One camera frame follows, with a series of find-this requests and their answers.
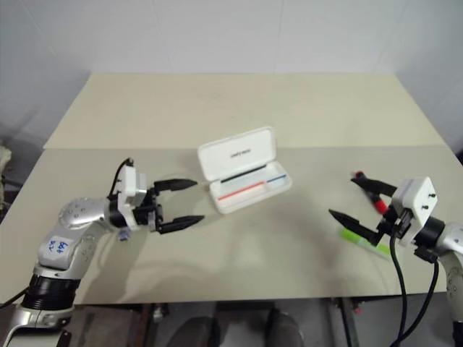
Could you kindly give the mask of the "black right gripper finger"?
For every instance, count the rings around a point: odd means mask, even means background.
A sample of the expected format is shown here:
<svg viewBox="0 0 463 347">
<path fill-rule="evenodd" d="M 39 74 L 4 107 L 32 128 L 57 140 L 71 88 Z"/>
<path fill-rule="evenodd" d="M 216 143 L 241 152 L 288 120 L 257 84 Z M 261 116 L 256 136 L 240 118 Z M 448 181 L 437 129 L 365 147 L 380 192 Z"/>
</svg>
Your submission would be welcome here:
<svg viewBox="0 0 463 347">
<path fill-rule="evenodd" d="M 345 213 L 335 211 L 332 209 L 328 210 L 331 216 L 337 220 L 343 227 L 350 230 L 354 234 L 361 236 L 366 239 L 371 244 L 378 244 L 381 240 L 381 235 L 379 232 L 370 230 L 369 228 L 364 227 L 357 219 L 348 216 Z"/>
<path fill-rule="evenodd" d="M 393 185 L 366 177 L 354 177 L 351 178 L 350 181 L 355 183 L 371 197 L 380 197 L 381 195 L 392 197 L 394 192 L 397 190 L 397 187 Z"/>
</svg>

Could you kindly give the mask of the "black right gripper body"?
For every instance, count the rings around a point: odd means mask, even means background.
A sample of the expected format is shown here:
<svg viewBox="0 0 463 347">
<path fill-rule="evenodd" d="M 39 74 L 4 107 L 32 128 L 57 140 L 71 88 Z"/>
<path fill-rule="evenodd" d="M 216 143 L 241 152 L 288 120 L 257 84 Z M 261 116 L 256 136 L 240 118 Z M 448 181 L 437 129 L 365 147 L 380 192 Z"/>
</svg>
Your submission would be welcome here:
<svg viewBox="0 0 463 347">
<path fill-rule="evenodd" d="M 413 219 L 414 215 L 409 208 L 404 208 L 398 213 L 394 205 L 390 203 L 377 225 L 377 242 L 379 243 L 384 235 L 402 239 L 408 232 Z"/>
</svg>

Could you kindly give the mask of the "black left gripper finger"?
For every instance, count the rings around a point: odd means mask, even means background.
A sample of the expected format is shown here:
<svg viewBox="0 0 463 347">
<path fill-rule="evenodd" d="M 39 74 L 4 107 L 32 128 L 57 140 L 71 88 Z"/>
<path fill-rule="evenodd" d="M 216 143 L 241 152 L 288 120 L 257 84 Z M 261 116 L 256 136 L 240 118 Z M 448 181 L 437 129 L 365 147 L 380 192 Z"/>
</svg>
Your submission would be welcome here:
<svg viewBox="0 0 463 347">
<path fill-rule="evenodd" d="M 157 197 L 163 191 L 180 191 L 189 189 L 197 185 L 197 182 L 191 179 L 167 179 L 153 182 L 152 193 Z"/>
<path fill-rule="evenodd" d="M 176 231 L 181 231 L 190 226 L 199 223 L 205 218 L 204 215 L 187 215 L 173 219 L 168 223 L 157 223 L 156 231 L 160 234 L 168 234 Z"/>
</svg>

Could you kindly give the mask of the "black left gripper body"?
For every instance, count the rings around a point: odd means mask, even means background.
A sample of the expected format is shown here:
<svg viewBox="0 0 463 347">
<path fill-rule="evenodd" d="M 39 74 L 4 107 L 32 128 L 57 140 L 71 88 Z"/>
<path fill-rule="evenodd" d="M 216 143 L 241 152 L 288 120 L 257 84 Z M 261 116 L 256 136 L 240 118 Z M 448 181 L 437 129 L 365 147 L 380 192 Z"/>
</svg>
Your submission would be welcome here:
<svg viewBox="0 0 463 347">
<path fill-rule="evenodd" d="M 150 232 L 163 231 L 162 206 L 157 202 L 159 191 L 155 187 L 147 190 L 142 202 L 132 212 L 139 226 L 147 226 Z"/>
</svg>

